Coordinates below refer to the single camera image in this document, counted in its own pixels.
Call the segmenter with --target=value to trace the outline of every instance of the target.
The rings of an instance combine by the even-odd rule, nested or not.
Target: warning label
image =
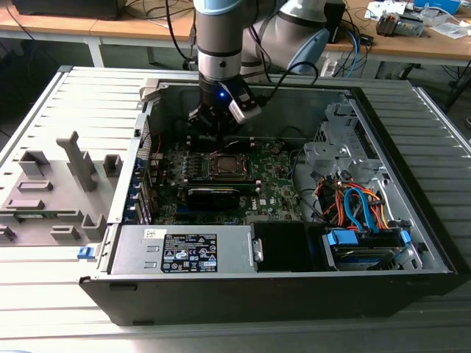
[[[216,234],[166,234],[163,241],[162,272],[217,272]]]

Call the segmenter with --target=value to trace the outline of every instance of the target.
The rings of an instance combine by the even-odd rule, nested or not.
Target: yellow wire
[[[383,219],[383,223],[386,229],[389,229],[388,224],[386,223],[386,219],[384,218],[384,205],[381,205],[381,218]]]

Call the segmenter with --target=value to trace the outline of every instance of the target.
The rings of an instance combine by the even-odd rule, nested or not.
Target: white table leg
[[[85,38],[85,42],[90,50],[93,65],[96,68],[104,68],[105,64],[103,63],[102,50],[100,48],[102,43],[100,39],[98,37],[88,37]]]

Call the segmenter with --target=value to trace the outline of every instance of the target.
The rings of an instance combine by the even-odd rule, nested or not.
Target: blue clip
[[[79,260],[91,260],[94,259],[94,248],[90,246],[81,246],[79,253],[77,254],[77,259]]]
[[[358,188],[348,189],[345,193],[344,205],[347,217],[358,227],[358,230],[363,231],[363,227],[361,226],[360,222],[358,222],[356,218],[353,217],[352,211],[350,210],[350,194],[353,192],[356,192],[360,196],[361,203],[363,204],[363,214],[365,215],[366,225],[373,231],[373,233],[378,233],[379,229],[376,227],[375,220],[369,213],[368,198],[363,193],[363,191]]]
[[[352,230],[334,229],[327,234],[329,245],[358,245],[356,234]]]
[[[405,245],[408,245],[410,242],[412,242],[411,236],[407,230],[401,230],[400,237],[403,239]]]

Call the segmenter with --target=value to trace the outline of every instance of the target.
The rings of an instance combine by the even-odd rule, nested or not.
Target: electronic equipment
[[[429,0],[414,0],[414,7],[423,8],[428,4],[429,7],[438,7],[444,11],[454,15],[459,8],[459,0],[439,0],[439,1],[429,1]]]
[[[222,147],[178,118],[199,98],[195,81],[161,79],[157,90],[135,126],[98,267],[79,281],[113,322],[385,316],[467,280],[360,90],[285,85]]]
[[[22,15],[57,15],[116,20],[127,0],[12,0]]]
[[[341,18],[345,12],[345,3],[342,0],[327,0],[324,6],[324,14],[327,21],[325,28],[329,31],[329,43],[339,41],[339,28]]]
[[[385,37],[392,37],[394,35],[420,37],[423,31],[423,21],[413,15],[385,12],[376,23],[376,33]]]

